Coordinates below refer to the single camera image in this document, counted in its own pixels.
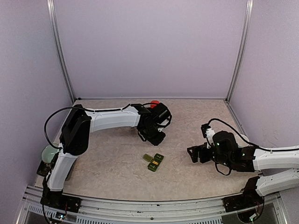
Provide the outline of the green pill organizer box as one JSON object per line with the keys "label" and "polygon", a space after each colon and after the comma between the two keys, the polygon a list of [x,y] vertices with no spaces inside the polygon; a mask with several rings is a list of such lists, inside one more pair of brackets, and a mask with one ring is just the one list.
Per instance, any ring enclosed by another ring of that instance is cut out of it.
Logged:
{"label": "green pill organizer box", "polygon": [[152,157],[148,154],[144,154],[142,158],[149,163],[148,170],[156,172],[158,167],[162,163],[164,156],[161,154],[155,154],[155,156]]}

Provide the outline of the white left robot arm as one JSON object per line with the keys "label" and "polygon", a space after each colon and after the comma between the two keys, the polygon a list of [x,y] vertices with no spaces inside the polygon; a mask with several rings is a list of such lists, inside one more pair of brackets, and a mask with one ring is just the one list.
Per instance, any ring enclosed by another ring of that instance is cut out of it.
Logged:
{"label": "white left robot arm", "polygon": [[107,129],[136,128],[143,142],[158,146],[166,137],[163,132],[172,114],[163,103],[128,104],[123,108],[87,109],[81,104],[67,108],[70,112],[61,128],[51,171],[43,181],[47,200],[59,208],[65,204],[61,194],[64,182],[75,162],[89,146],[90,134]]}

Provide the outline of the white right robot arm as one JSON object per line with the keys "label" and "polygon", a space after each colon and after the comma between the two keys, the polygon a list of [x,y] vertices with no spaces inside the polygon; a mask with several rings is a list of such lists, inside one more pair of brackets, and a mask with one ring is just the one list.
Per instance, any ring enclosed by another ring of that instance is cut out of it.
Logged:
{"label": "white right robot arm", "polygon": [[192,162],[207,163],[228,168],[232,171],[254,173],[267,169],[282,169],[282,172],[270,176],[256,176],[248,179],[244,193],[239,196],[239,203],[249,207],[257,200],[257,195],[268,194],[298,187],[299,185],[299,147],[260,148],[252,143],[240,147],[233,133],[211,128],[203,135],[206,143],[189,147],[188,154]]}

